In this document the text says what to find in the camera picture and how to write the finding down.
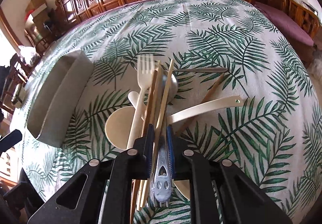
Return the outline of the white ceramic soup spoon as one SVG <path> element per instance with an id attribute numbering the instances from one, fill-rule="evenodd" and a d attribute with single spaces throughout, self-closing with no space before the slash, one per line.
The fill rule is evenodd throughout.
<path id="1" fill-rule="evenodd" d="M 189 180 L 177 180 L 173 182 L 180 193 L 188 200 L 190 200 L 190 183 Z"/>

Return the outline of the light wooden chopstick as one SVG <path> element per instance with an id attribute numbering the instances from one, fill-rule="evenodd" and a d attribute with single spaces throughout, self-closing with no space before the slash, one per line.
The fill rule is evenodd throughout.
<path id="1" fill-rule="evenodd" d="M 152 154 L 152 175 L 150 180 L 150 189 L 149 189 L 149 195 L 151 195 L 151 186 L 153 182 L 153 175 L 156 168 L 156 162 L 157 162 L 157 155 L 158 155 L 158 146 L 159 146 L 159 139 L 161 136 L 166 136 L 166 104 L 168 99 L 168 94 L 170 90 L 170 83 L 171 83 L 171 76 L 173 72 L 173 66 L 174 66 L 174 60 L 171 60 L 170 66 L 168 69 L 168 75 L 165 83 L 165 88 L 163 89 L 162 94 L 162 101 L 160 103 L 159 107 L 159 113 L 158 113 L 158 120 L 157 125 L 155 129 L 155 139 L 154 139 L 154 145 L 153 145 L 153 154 Z"/>

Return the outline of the small cream spoon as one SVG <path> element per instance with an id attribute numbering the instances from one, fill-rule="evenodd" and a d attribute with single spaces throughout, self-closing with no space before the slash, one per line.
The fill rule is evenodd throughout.
<path id="1" fill-rule="evenodd" d="M 137 106 L 137 102 L 139 99 L 139 93 L 136 91 L 131 91 L 128 94 L 128 100 L 130 101 L 130 103 L 132 104 L 132 106 L 134 108 L 136 108 Z M 145 120 L 145 115 L 146 115 L 146 105 L 143 104 L 143 108 L 142 108 L 142 112 L 141 112 L 141 119 Z"/>

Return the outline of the metal spoon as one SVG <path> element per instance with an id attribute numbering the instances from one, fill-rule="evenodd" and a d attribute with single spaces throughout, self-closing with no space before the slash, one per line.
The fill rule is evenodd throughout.
<path id="1" fill-rule="evenodd" d="M 162 67 L 161 67 L 161 70 L 164 72 L 164 75 L 162 77 L 162 85 L 163 85 L 163 88 L 165 88 L 168 72 L 167 70 L 164 70 Z M 211 67 L 211 68 L 186 68 L 186 69 L 174 70 L 173 72 L 174 73 L 175 72 L 225 73 L 227 70 L 228 70 L 227 68 L 222 68 L 222 67 Z M 178 93 L 178 90 L 179 90 L 178 80 L 176 79 L 175 75 L 172 74 L 167 104 L 169 104 L 175 98 L 176 94 Z"/>

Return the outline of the cream plastic fork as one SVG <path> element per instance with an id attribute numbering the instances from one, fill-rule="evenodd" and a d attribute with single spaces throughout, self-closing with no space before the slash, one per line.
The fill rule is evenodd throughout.
<path id="1" fill-rule="evenodd" d="M 135 109 L 132 125 L 130 128 L 127 149 L 132 149 L 134 141 L 139 137 L 141 128 L 141 112 L 145 92 L 152 85 L 155 70 L 154 57 L 152 54 L 140 54 L 137 56 L 137 84 L 140 87 L 139 99 Z"/>

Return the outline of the wooden dining chair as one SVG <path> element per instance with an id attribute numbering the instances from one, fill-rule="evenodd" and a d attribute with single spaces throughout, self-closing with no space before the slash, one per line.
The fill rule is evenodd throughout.
<path id="1" fill-rule="evenodd" d="M 27 83 L 32 70 L 17 53 L 12 56 L 8 66 L 1 66 L 1 109 L 14 113 L 15 106 L 11 99 L 15 88 L 18 84 Z"/>

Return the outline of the palm leaf tablecloth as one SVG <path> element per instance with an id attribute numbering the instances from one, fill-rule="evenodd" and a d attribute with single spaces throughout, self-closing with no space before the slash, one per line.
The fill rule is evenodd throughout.
<path id="1" fill-rule="evenodd" d="M 71 116 L 60 148 L 27 130 L 31 108 L 58 60 L 81 50 L 93 73 Z M 242 107 L 197 117 L 182 133 L 189 146 L 211 160 L 230 159 L 293 223 L 300 223 L 321 193 L 321 109 L 311 79 L 282 33 L 243 0 L 158 0 L 105 13 L 80 24 L 40 63 L 26 86 L 11 128 L 22 167 L 48 200 L 88 160 L 109 160 L 119 150 L 106 138 L 105 122 L 129 105 L 138 90 L 135 65 L 153 54 L 176 70 L 227 68 L 214 98 L 241 96 Z M 177 72 L 179 90 L 168 112 L 197 105 L 217 74 Z"/>

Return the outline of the grey utensil tray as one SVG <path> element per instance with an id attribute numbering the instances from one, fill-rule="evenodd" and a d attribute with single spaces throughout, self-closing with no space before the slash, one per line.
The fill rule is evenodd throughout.
<path id="1" fill-rule="evenodd" d="M 94 66 L 79 50 L 61 57 L 49 72 L 31 108 L 27 129 L 37 140 L 59 148 Z"/>

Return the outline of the cardboard boxes stack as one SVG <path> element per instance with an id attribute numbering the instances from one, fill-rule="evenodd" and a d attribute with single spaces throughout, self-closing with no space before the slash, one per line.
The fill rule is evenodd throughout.
<path id="1" fill-rule="evenodd" d="M 41 40 L 54 33 L 54 21 L 46 0 L 31 0 L 25 9 L 25 31 L 34 39 Z"/>

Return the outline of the purple sofa cushion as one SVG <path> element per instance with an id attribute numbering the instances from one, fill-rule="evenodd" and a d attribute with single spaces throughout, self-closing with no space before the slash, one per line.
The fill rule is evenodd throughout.
<path id="1" fill-rule="evenodd" d="M 125 5 L 122 5 L 122 6 L 117 6 L 117 7 L 115 7 L 115 8 L 112 8 L 112 9 L 109 9 L 109 10 L 104 11 L 104 12 L 102 12 L 102 13 L 99 13 L 99 14 L 98 14 L 98 15 L 96 15 L 96 16 L 90 17 L 90 18 L 88 18 L 88 19 L 86 19 L 86 20 L 84 20 L 84 21 L 80 22 L 80 24 L 88 23 L 88 22 L 89 22 L 89 21 L 91 21 L 92 19 L 95 19 L 96 17 L 102 16 L 102 15 L 103 15 L 103 14 L 105 14 L 105 13 L 113 12 L 113 11 L 116 11 L 116 10 L 122 10 L 122 9 L 124 9 L 124 8 L 126 8 L 126 7 L 129 7 L 129 6 L 138 6 L 138 5 L 140 5 L 140 4 L 144 4 L 144 3 L 146 3 L 146 2 L 150 2 L 150 1 L 152 1 L 152 2 L 156 2 L 156 1 L 158 1 L 158 0 L 140 0 L 140 1 L 131 2 L 131 3 L 129 3 L 129 4 L 125 4 Z"/>

